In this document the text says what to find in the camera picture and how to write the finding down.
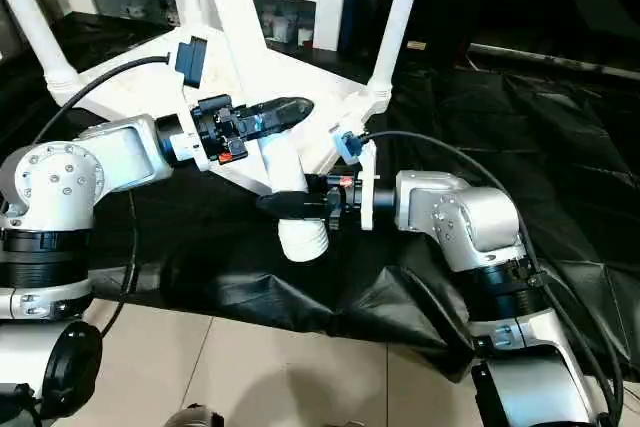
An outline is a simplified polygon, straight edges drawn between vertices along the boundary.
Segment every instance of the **black cloth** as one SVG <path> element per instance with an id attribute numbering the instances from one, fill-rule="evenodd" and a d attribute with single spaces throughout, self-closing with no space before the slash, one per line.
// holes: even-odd
<path id="1" fill-rule="evenodd" d="M 130 32 L 134 27 L 72 16 L 57 32 L 74 65 L 87 68 L 141 41 L 144 35 Z M 28 143 L 55 112 L 34 59 L 22 62 L 21 68 L 14 60 L 0 66 L 3 155 Z M 627 378 L 636 378 L 637 96 L 500 74 L 429 72 L 408 63 L 399 66 L 394 83 L 388 112 L 373 118 L 370 129 L 434 135 L 494 172 L 557 268 L 552 274 L 567 276 L 588 298 L 615 342 Z M 71 137 L 98 120 L 76 111 L 52 136 Z M 378 171 L 388 185 L 398 170 L 409 168 L 485 183 L 467 165 L 416 141 L 380 139 L 377 144 Z M 452 379 L 466 371 L 472 358 L 466 309 L 439 249 L 426 236 L 399 233 L 385 222 L 373 232 L 345 228 L 331 235 L 322 258 L 293 264 L 281 253 L 276 222 L 256 210 L 255 196 L 212 174 L 181 170 L 138 189 L 136 199 L 139 259 L 143 270 L 159 277 L 159 286 L 141 286 L 137 301 L 405 344 Z M 129 248 L 127 199 L 114 194 L 96 208 L 92 268 L 125 265 Z M 97 289 L 99 295 L 113 295 L 113 286 L 98 284 Z M 584 313 L 558 293 L 602 353 Z"/>

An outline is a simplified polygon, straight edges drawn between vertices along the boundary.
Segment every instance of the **white metal frame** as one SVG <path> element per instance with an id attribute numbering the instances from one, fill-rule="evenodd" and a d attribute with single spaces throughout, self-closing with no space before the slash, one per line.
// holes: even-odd
<path id="1" fill-rule="evenodd" d="M 229 93 L 236 105 L 297 95 L 315 103 L 311 116 L 290 132 L 248 145 L 250 156 L 213 170 L 258 194 L 306 190 L 304 173 L 326 173 L 338 154 L 330 130 L 361 133 L 369 117 L 384 112 L 391 99 L 391 77 L 402 46 L 413 0 L 393 0 L 376 67 L 366 86 L 267 49 L 252 0 L 214 0 L 224 32 L 203 23 L 198 0 L 176 0 L 186 12 L 183 25 L 110 59 L 82 74 L 67 62 L 35 0 L 7 0 L 44 70 L 49 91 L 59 105 L 83 84 L 115 65 L 147 55 L 175 52 L 192 35 L 208 41 L 203 82 L 187 89 L 187 102 Z M 79 106 L 116 120 L 149 113 L 167 115 L 184 107 L 182 76 L 149 65 L 115 78 Z M 280 225 L 285 254 L 308 260 L 326 249 L 324 227 L 291 221 Z"/>

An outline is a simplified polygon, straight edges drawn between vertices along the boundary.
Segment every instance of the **cable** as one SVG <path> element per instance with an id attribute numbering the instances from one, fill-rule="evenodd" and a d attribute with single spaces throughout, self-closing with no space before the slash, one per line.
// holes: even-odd
<path id="1" fill-rule="evenodd" d="M 140 228 L 138 226 L 138 214 L 136 212 L 136 203 L 133 197 L 133 192 L 129 191 L 129 210 L 131 213 L 131 222 L 132 222 L 132 232 L 133 232 L 133 245 L 131 247 L 131 258 L 129 259 L 129 265 L 124 272 L 124 278 L 122 279 L 122 287 L 120 290 L 120 299 L 118 300 L 118 305 L 116 309 L 113 311 L 109 322 L 102 329 L 101 335 L 104 339 L 109 331 L 114 326 L 118 317 L 120 316 L 120 312 L 124 308 L 125 301 L 127 298 L 135 292 L 136 286 L 138 284 L 138 275 L 139 275 L 139 264 L 137 262 L 138 255 L 138 244 L 140 242 Z"/>
<path id="2" fill-rule="evenodd" d="M 53 126 L 53 124 L 55 124 L 58 120 L 60 120 L 60 118 L 64 114 L 66 114 L 70 109 L 72 109 L 78 102 L 80 102 L 87 94 L 93 91 L 96 87 L 104 84 L 107 80 L 127 70 L 131 70 L 141 65 L 158 64 L 158 63 L 168 64 L 169 54 L 164 56 L 159 55 L 159 56 L 143 57 L 141 59 L 130 60 L 129 62 L 125 62 L 122 65 L 118 65 L 117 67 L 114 67 L 113 69 L 105 72 L 104 74 L 99 75 L 98 77 L 93 79 L 91 82 L 89 82 L 87 85 L 85 85 L 82 89 L 80 89 L 78 92 L 76 92 L 69 100 L 67 100 L 62 105 L 62 107 L 60 107 L 60 110 L 56 112 L 55 115 L 51 117 L 51 119 L 49 119 L 49 122 L 47 122 L 45 126 L 42 128 L 42 130 L 38 133 L 38 135 L 36 135 L 35 139 L 33 139 L 33 142 L 31 142 L 31 145 L 35 145 L 38 142 L 40 142 L 42 140 L 42 137 L 44 137 L 44 135 Z"/>
<path id="3" fill-rule="evenodd" d="M 547 259 L 547 262 L 558 272 L 558 274 L 562 277 L 564 283 L 559 283 L 562 288 L 564 288 L 569 295 L 572 295 L 580 304 L 580 306 L 587 312 L 593 326 L 598 332 L 598 336 L 602 339 L 602 342 L 605 346 L 607 357 L 609 358 L 609 362 L 611 363 L 611 367 L 613 369 L 613 396 L 616 399 L 616 416 L 617 418 L 621 418 L 622 409 L 624 407 L 624 379 L 622 377 L 622 369 L 620 368 L 620 363 L 618 362 L 618 357 L 616 355 L 615 349 L 613 347 L 613 343 L 611 339 L 605 332 L 604 326 L 602 322 L 598 319 L 596 313 L 593 311 L 591 306 L 585 301 L 584 297 L 580 294 L 576 286 L 570 281 L 570 279 L 565 276 L 562 272 L 562 269 L 556 264 L 553 258 L 545 252 L 540 245 L 536 245 L 536 248 L 542 252 L 542 255 Z"/>
<path id="4" fill-rule="evenodd" d="M 505 186 L 502 185 L 502 183 L 480 162 L 469 157 L 467 154 L 457 149 L 456 147 L 453 147 L 452 145 L 449 145 L 446 142 L 443 142 L 436 138 L 429 137 L 428 135 L 420 134 L 417 132 L 407 132 L 404 130 L 386 130 L 382 132 L 375 132 L 371 134 L 362 135 L 359 137 L 359 140 L 362 143 L 365 143 L 365 142 L 368 142 L 369 140 L 372 140 L 378 137 L 386 137 L 386 136 L 400 136 L 400 137 L 409 137 L 409 138 L 419 139 L 424 142 L 436 145 L 444 150 L 447 150 L 448 152 L 454 154 L 456 157 L 459 157 L 465 160 L 466 162 L 468 162 L 469 164 L 473 165 L 495 187 L 501 190 L 505 195 L 507 195 L 513 201 L 513 199 L 511 198 L 511 195 L 509 194 L 509 191 L 505 188 Z M 522 234 L 522 237 L 523 237 L 523 244 L 524 244 L 525 251 L 529 256 L 529 260 L 531 262 L 531 265 L 533 266 L 534 271 L 536 273 L 542 273 L 543 271 L 538 262 L 535 247 L 531 240 L 531 236 L 529 235 L 529 229 L 527 228 L 524 222 L 524 219 L 522 217 L 522 214 L 518 210 L 515 202 L 513 205 L 516 207 L 516 211 L 518 213 L 518 220 L 520 223 L 520 233 Z M 604 398 L 607 404 L 607 410 L 609 411 L 610 420 L 614 426 L 618 425 L 618 423 L 620 422 L 620 414 L 618 413 L 617 406 L 619 405 L 620 402 L 624 402 L 623 392 L 620 392 L 621 395 L 619 399 L 614 398 L 614 394 L 611 391 L 611 386 L 609 385 L 609 382 L 606 376 L 604 375 L 604 372 L 602 371 L 602 368 L 600 367 L 600 364 L 598 363 L 595 355 L 587 345 L 587 342 L 585 341 L 584 336 L 582 335 L 578 327 L 573 323 L 573 321 L 571 320 L 571 317 L 564 310 L 564 308 L 562 307 L 562 305 L 560 304 L 556 296 L 553 294 L 549 286 L 544 284 L 542 286 L 542 290 L 546 295 L 547 299 L 549 300 L 549 303 L 551 304 L 551 306 L 555 309 L 559 317 L 563 320 L 563 322 L 565 323 L 565 325 L 573 335 L 575 341 L 580 346 L 580 349 L 583 351 L 587 359 L 587 362 L 589 363 L 591 369 L 593 370 L 593 373 L 594 373 L 594 376 L 596 377 L 598 385 L 602 390 L 602 394 L 604 395 Z"/>

